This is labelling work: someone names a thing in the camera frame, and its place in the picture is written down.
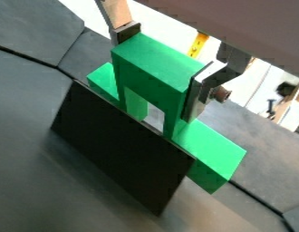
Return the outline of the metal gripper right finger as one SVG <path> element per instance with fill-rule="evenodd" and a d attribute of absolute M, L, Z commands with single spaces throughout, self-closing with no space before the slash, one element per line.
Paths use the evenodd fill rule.
<path fill-rule="evenodd" d="M 220 44 L 216 59 L 191 77 L 181 111 L 185 122 L 192 122 L 199 117 L 211 100 L 223 103 L 228 99 L 231 91 L 223 84 L 243 75 L 251 60 L 248 53 L 227 43 Z"/>

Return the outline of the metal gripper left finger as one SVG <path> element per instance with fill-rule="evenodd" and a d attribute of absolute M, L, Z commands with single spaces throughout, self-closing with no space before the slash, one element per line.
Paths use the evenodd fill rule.
<path fill-rule="evenodd" d="M 95 0 L 95 2 L 109 27 L 112 44 L 119 45 L 140 32 L 141 23 L 132 18 L 127 0 Z"/>

